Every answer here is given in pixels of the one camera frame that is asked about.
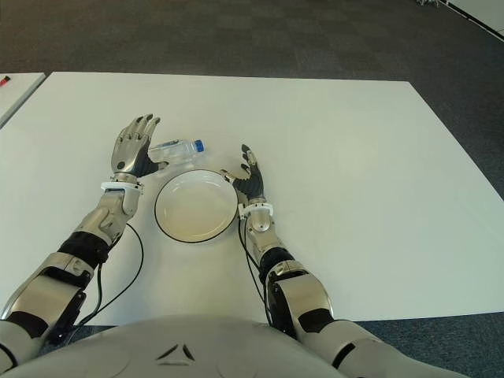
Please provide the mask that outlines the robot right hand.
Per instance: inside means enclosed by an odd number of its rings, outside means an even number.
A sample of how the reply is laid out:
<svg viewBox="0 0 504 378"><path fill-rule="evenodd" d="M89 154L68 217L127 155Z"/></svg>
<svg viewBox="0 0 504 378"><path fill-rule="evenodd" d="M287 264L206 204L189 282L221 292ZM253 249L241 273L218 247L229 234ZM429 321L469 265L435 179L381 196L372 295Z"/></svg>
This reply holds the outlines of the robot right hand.
<svg viewBox="0 0 504 378"><path fill-rule="evenodd" d="M242 158L245 161L241 164L241 168L246 173L246 177L236 177L225 169L220 170L220 175L237 191L245 195L248 201L257 198L264 200L264 183L257 158L246 144L241 146L241 151Z"/></svg>

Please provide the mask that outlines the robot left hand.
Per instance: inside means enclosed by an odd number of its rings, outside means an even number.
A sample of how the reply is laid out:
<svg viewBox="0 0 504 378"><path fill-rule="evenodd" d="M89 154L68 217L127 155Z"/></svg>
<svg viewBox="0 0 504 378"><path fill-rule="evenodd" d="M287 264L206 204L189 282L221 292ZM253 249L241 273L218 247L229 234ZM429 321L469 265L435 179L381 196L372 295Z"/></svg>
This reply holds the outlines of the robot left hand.
<svg viewBox="0 0 504 378"><path fill-rule="evenodd" d="M135 118L117 136L112 157L113 181L135 183L168 167L167 161L153 161L148 150L154 130L160 122L152 114Z"/></svg>

